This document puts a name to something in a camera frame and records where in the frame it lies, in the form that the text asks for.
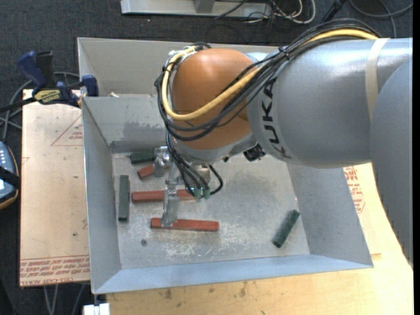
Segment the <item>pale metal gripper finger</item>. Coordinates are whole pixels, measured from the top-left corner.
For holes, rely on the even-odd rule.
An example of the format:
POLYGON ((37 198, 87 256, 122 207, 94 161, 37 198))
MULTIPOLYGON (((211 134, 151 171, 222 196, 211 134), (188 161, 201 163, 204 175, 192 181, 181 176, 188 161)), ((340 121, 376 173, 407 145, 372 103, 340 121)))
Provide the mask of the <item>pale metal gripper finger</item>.
POLYGON ((163 214, 161 217, 161 225, 172 226, 178 219, 178 210, 180 198, 177 194, 177 183, 167 179, 167 189, 163 195, 163 214))
POLYGON ((162 177, 165 170, 170 164, 170 153, 168 147, 161 146, 154 150, 154 163, 153 163, 153 174, 155 177, 162 177))

